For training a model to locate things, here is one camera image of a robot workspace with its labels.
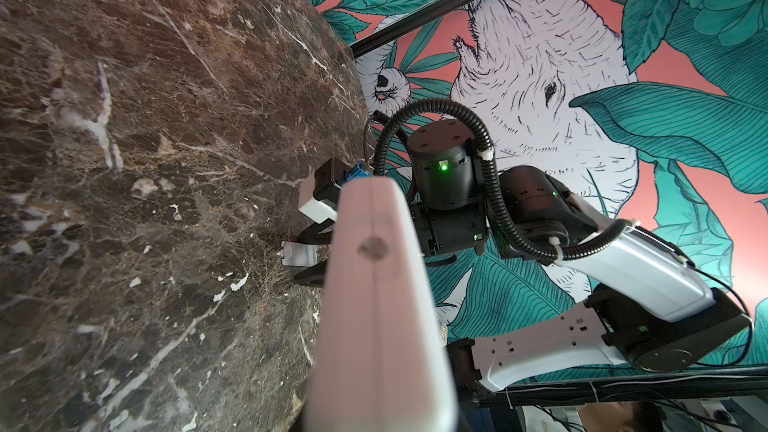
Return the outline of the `white remote battery cover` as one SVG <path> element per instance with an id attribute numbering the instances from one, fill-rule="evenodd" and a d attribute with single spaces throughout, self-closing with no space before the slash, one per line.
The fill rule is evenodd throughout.
<path id="1" fill-rule="evenodd" d="M 282 264 L 286 267 L 312 267 L 318 263 L 318 246 L 283 241 L 280 257 Z"/>

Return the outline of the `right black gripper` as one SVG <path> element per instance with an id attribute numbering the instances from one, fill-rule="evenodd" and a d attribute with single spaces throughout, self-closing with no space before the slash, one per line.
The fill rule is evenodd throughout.
<path id="1" fill-rule="evenodd" d="M 441 267 L 455 263 L 458 253 L 473 250 L 482 256 L 488 240 L 486 207 L 483 202 L 469 203 L 451 210 L 431 209 L 422 203 L 409 207 L 417 239 L 427 267 Z M 335 222 L 326 219 L 304 229 L 296 241 L 307 245 L 330 245 Z M 293 277 L 296 285 L 323 287 L 327 260 L 298 272 Z"/>

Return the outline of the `white remote control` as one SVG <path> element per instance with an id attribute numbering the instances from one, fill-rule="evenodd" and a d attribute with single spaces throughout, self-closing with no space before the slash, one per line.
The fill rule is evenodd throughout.
<path id="1" fill-rule="evenodd" d="M 374 176 L 341 189 L 304 431 L 454 431 L 459 407 L 404 194 Z"/>

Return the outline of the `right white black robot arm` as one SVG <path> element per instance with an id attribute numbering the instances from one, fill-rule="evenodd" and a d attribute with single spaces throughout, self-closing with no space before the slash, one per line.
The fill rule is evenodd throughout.
<path id="1" fill-rule="evenodd" d="M 752 318 L 736 293 L 676 245 L 635 221 L 609 219 L 532 166 L 499 171 L 480 117 L 449 99 L 418 100 L 387 117 L 373 156 L 385 171 L 399 139 L 413 166 L 400 192 L 402 230 L 425 267 L 454 263 L 493 241 L 503 258 L 566 265 L 595 279 L 586 299 L 556 318 L 447 348 L 459 394 L 473 400 L 560 369 L 627 363 L 649 372 L 689 367 Z"/>

